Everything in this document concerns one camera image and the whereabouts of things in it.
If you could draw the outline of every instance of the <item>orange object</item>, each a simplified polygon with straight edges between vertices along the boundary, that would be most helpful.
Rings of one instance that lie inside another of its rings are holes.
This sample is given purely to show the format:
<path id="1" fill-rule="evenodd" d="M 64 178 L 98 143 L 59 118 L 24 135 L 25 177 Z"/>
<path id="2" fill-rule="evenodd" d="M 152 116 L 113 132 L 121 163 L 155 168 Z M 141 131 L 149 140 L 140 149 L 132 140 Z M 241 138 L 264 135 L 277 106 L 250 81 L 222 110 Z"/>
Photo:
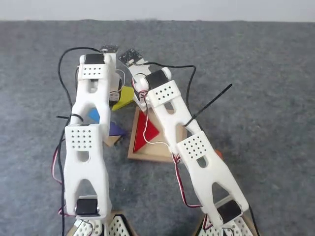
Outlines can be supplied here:
<path id="1" fill-rule="evenodd" d="M 217 153 L 217 155 L 223 160 L 223 155 L 219 150 L 215 149 L 215 152 Z"/>

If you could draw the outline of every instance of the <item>white wall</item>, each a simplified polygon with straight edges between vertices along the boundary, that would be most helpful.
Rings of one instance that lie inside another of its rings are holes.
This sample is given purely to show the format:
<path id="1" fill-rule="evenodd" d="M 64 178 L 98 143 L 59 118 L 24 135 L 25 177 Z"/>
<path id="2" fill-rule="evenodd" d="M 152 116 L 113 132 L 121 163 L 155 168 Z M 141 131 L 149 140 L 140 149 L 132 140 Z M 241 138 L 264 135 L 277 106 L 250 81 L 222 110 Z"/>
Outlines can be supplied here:
<path id="1" fill-rule="evenodd" d="M 315 22 L 315 0 L 0 0 L 0 20 Z"/>

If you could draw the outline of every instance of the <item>gray carpet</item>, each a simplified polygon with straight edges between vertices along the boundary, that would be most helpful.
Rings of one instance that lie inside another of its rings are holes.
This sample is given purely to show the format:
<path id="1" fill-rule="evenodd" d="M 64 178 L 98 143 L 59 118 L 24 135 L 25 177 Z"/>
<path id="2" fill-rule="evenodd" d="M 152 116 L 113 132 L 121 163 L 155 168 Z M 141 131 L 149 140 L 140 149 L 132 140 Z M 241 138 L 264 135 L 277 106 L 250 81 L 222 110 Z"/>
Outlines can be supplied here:
<path id="1" fill-rule="evenodd" d="M 1 22 L 0 235 L 61 233 L 52 153 L 69 106 L 57 78 L 61 53 L 118 44 L 148 60 L 195 64 L 190 106 L 224 155 L 265 236 L 312 236 L 315 221 L 315 24 L 247 22 Z M 62 75 L 75 97 L 74 52 Z M 126 69 L 120 63 L 118 68 Z M 189 69 L 172 70 L 183 96 Z M 130 74 L 127 77 L 130 85 Z M 135 106 L 112 114 L 130 131 Z M 114 209 L 142 236 L 189 236 L 202 213 L 182 203 L 172 164 L 127 160 L 129 136 L 104 148 Z M 187 198 L 197 203 L 181 168 Z M 88 191 L 88 186 L 81 190 Z M 66 219 L 70 229 L 73 218 Z"/>

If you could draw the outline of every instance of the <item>blue tangram piece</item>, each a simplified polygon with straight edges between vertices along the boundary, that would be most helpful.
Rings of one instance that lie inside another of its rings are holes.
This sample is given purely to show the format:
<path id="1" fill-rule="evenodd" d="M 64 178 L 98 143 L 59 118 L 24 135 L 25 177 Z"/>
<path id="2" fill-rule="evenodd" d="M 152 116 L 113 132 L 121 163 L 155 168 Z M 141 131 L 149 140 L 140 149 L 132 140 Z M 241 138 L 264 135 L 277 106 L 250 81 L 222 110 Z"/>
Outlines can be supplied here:
<path id="1" fill-rule="evenodd" d="M 90 113 L 89 113 L 89 117 L 96 121 L 96 122 L 99 122 L 99 114 L 97 112 L 97 109 L 96 108 L 93 108 Z"/>
<path id="2" fill-rule="evenodd" d="M 93 108 L 90 113 L 89 117 L 96 121 L 99 122 L 99 114 L 97 112 L 96 108 Z M 118 125 L 116 125 L 114 122 L 110 122 L 110 127 L 109 127 L 109 136 L 119 136 L 119 135 L 126 135 L 127 132 L 123 129 L 121 129 Z"/>

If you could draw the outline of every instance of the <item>red triangle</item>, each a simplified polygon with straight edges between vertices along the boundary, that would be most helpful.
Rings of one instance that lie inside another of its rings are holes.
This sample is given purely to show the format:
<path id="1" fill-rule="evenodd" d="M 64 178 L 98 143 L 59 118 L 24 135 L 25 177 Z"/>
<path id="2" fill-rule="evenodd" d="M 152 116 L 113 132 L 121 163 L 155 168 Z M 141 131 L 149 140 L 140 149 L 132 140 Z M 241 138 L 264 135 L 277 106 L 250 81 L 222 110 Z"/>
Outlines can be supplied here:
<path id="1" fill-rule="evenodd" d="M 142 148 L 146 141 L 143 138 L 143 131 L 146 125 L 147 117 L 143 114 L 143 112 L 139 111 L 138 124 L 136 130 L 136 137 L 134 139 L 133 152 L 138 151 Z M 159 134 L 158 129 L 148 120 L 147 130 L 146 130 L 146 139 L 148 141 L 152 140 L 155 136 Z"/>

